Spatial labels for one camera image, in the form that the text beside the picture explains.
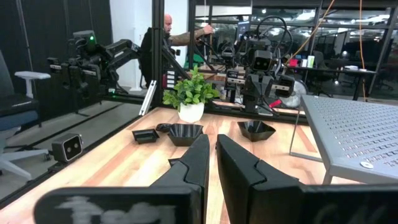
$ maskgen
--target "potted plant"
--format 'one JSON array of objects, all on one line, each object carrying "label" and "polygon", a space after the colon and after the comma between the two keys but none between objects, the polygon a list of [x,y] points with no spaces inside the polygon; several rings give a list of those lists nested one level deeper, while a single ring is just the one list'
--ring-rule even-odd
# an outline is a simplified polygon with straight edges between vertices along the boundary
[{"label": "potted plant", "polygon": [[180,119],[188,123],[199,121],[208,100],[218,97],[217,90],[212,89],[211,83],[207,83],[202,73],[198,73],[198,67],[191,70],[192,79],[178,81],[174,91],[166,90],[163,96],[165,105],[173,105],[178,109]]}]

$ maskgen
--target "green leaves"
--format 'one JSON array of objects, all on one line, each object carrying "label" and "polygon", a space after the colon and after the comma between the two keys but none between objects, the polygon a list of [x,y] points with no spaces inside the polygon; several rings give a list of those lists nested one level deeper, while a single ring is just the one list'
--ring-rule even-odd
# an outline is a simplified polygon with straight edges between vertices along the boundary
[{"label": "green leaves", "polygon": [[178,81],[174,86],[174,91],[164,91],[163,103],[165,105],[173,105],[179,110],[181,104],[207,103],[208,100],[220,95],[217,90],[212,89],[211,83],[206,82],[203,74],[198,73],[197,66],[191,70],[191,73],[191,80]]}]

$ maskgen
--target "perforated metal surface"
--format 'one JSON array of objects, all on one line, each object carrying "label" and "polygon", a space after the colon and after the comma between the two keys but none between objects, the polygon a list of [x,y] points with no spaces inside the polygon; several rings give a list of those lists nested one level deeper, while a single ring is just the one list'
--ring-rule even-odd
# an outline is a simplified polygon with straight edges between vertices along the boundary
[{"label": "perforated metal surface", "polygon": [[330,175],[398,182],[398,106],[308,95],[302,105]]}]

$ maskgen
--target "white fan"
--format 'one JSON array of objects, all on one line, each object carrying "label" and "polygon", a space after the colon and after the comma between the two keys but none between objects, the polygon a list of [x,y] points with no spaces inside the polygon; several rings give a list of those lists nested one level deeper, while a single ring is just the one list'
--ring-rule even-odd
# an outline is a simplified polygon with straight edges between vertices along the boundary
[{"label": "white fan", "polygon": [[284,98],[280,97],[279,99],[282,101],[282,104],[288,108],[298,108],[300,106],[300,99],[302,95],[306,95],[308,93],[307,86],[303,81],[294,81],[294,89],[292,95],[290,97]]}]

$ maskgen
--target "white flower pot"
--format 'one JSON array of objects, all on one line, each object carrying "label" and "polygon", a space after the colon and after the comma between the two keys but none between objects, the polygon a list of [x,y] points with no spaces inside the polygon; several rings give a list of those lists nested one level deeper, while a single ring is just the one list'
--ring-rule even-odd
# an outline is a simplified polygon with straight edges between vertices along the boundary
[{"label": "white flower pot", "polygon": [[198,103],[197,105],[187,105],[187,106],[181,103],[180,112],[178,112],[178,115],[180,116],[181,120],[188,123],[194,123],[200,120],[200,118],[203,116],[204,110],[205,110],[204,103]]}]

